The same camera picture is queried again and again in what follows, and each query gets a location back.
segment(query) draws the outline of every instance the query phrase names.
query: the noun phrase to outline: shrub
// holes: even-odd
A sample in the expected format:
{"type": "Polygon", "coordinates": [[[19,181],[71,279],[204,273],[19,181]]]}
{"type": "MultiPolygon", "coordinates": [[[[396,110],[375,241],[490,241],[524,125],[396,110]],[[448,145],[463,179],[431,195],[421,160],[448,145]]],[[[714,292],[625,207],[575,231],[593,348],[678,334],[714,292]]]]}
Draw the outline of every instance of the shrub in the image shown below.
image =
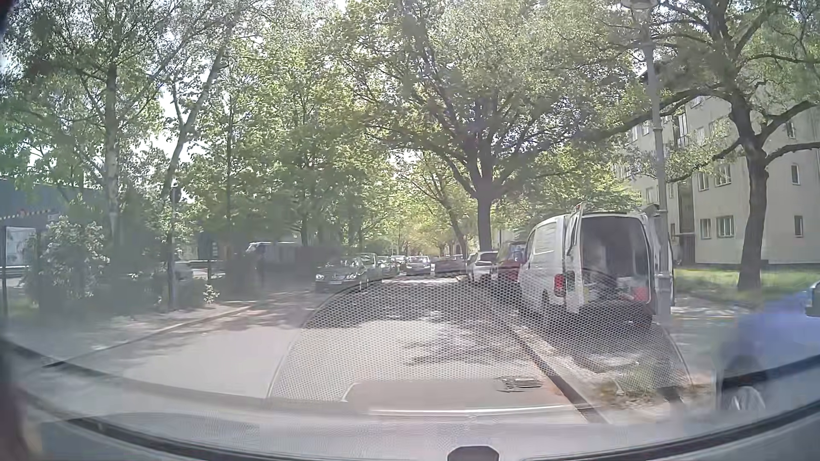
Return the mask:
{"type": "MultiPolygon", "coordinates": [[[[202,279],[192,279],[187,281],[177,281],[176,307],[177,308],[201,308],[205,304],[205,290],[207,284],[202,279]]],[[[168,285],[162,288],[160,298],[161,307],[168,305],[168,285]]]]}
{"type": "MultiPolygon", "coordinates": [[[[30,264],[24,274],[26,294],[41,308],[62,308],[93,295],[108,264],[103,228],[61,217],[39,239],[39,263],[30,264]]],[[[32,253],[37,244],[36,237],[28,243],[32,253]]]]}

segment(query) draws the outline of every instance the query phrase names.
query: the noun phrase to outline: parked car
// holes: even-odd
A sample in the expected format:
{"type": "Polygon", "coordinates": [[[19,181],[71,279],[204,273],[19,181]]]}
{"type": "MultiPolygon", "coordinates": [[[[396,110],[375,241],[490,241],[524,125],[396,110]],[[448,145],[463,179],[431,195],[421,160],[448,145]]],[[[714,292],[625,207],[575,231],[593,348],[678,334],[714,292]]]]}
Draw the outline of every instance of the parked car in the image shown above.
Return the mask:
{"type": "Polygon", "coordinates": [[[661,249],[647,212],[584,214],[579,204],[530,232],[518,272],[523,308],[553,323],[613,319],[649,326],[657,313],[661,251],[671,261],[672,246],[661,249]]]}
{"type": "Polygon", "coordinates": [[[410,256],[407,258],[407,268],[404,271],[409,276],[429,276],[431,270],[430,258],[427,256],[410,256]]]}
{"type": "Polygon", "coordinates": [[[382,278],[391,279],[399,274],[399,264],[390,256],[379,256],[376,260],[381,267],[382,278]]]}
{"type": "Polygon", "coordinates": [[[820,281],[737,319],[717,352],[722,412],[775,415],[820,400],[820,281]]]}
{"type": "Polygon", "coordinates": [[[367,276],[370,278],[370,281],[381,282],[385,279],[381,273],[381,266],[379,266],[378,257],[375,253],[359,253],[357,256],[367,268],[367,276]]]}
{"type": "Polygon", "coordinates": [[[390,257],[399,265],[399,272],[403,272],[405,270],[405,264],[407,263],[407,257],[403,254],[394,254],[390,257]]]}
{"type": "Polygon", "coordinates": [[[441,258],[435,263],[435,276],[437,277],[462,276],[466,273],[467,264],[461,254],[441,258]]]}
{"type": "Polygon", "coordinates": [[[174,255],[174,275],[178,281],[189,281],[194,278],[194,270],[191,268],[190,262],[183,259],[179,254],[174,255]]]}
{"type": "Polygon", "coordinates": [[[358,256],[341,256],[320,267],[315,277],[316,292],[366,289],[371,283],[364,261],[358,256]]]}
{"type": "Polygon", "coordinates": [[[521,295],[518,287],[518,270],[524,261],[526,240],[505,242],[490,266],[490,283],[496,293],[507,301],[518,303],[521,295]]]}
{"type": "Polygon", "coordinates": [[[467,260],[467,281],[470,283],[490,283],[490,268],[495,263],[498,250],[479,251],[467,260]]]}

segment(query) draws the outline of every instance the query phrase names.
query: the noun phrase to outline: red car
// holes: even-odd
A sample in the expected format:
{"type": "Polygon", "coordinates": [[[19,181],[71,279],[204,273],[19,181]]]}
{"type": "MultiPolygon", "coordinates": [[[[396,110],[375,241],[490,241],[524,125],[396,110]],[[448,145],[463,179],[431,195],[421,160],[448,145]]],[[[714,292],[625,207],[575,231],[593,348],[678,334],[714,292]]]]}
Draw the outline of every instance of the red car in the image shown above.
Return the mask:
{"type": "Polygon", "coordinates": [[[490,269],[490,280],[500,294],[516,293],[518,269],[524,262],[525,248],[525,240],[513,240],[501,245],[495,264],[490,269]]]}

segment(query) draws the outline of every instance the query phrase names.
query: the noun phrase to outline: blue car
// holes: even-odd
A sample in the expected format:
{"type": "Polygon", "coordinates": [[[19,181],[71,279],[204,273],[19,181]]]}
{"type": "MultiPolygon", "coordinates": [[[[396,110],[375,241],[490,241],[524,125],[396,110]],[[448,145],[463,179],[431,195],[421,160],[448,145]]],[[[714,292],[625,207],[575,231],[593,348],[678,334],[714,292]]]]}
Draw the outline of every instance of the blue car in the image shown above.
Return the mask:
{"type": "Polygon", "coordinates": [[[820,282],[740,317],[717,357],[717,406],[783,413],[820,401],[820,282]]]}

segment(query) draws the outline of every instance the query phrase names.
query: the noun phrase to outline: road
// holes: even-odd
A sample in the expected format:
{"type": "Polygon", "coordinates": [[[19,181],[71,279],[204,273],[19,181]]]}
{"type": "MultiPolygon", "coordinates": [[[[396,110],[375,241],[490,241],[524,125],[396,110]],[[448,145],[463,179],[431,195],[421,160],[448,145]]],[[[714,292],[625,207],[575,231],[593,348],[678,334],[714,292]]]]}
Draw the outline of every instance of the road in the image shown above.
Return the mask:
{"type": "Polygon", "coordinates": [[[406,277],[362,293],[283,292],[264,308],[73,361],[141,381],[258,399],[346,401],[369,411],[540,408],[585,422],[486,291],[406,277]],[[535,392],[498,392],[499,377],[535,392]]]}

